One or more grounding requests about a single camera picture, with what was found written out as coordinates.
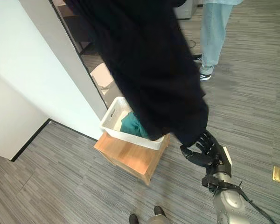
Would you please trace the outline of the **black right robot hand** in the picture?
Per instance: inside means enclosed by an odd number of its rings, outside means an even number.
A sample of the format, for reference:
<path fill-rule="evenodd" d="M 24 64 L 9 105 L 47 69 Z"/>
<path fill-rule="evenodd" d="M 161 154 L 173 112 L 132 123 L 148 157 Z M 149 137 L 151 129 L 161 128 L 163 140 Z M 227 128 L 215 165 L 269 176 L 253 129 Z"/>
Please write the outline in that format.
<path fill-rule="evenodd" d="M 227 148 L 221 146 L 215 137 L 207 130 L 196 140 L 195 146 L 201 153 L 188 149 L 187 146 L 180 146 L 183 156 L 190 162 L 201 166 L 219 166 L 231 168 L 232 161 Z"/>

